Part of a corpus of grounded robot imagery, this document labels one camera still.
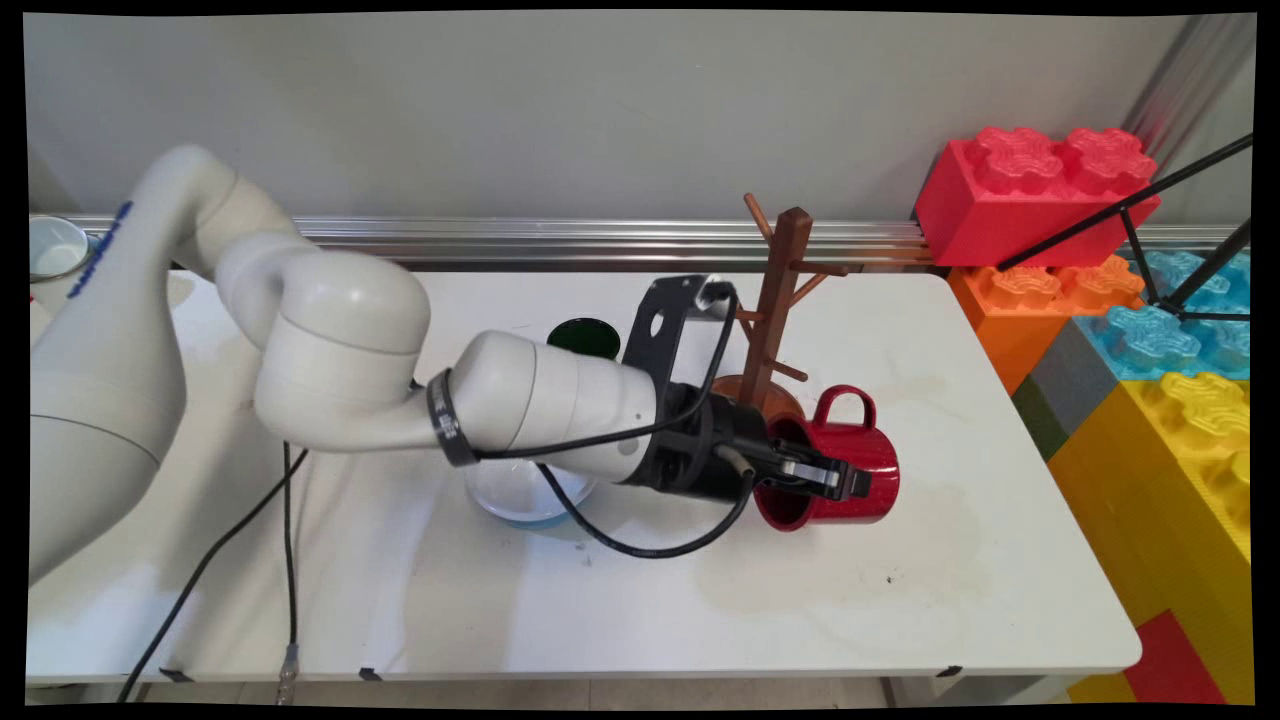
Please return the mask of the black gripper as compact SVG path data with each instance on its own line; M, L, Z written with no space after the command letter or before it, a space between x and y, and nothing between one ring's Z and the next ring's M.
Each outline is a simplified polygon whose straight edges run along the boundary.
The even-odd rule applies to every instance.
M754 482L774 474L774 484L797 495L845 502L865 498L872 474L824 457L806 443L767 436L755 407L710 393L689 419L648 437L640 462L640 486L664 495L735 503L742 478L716 450L731 447L754 470Z

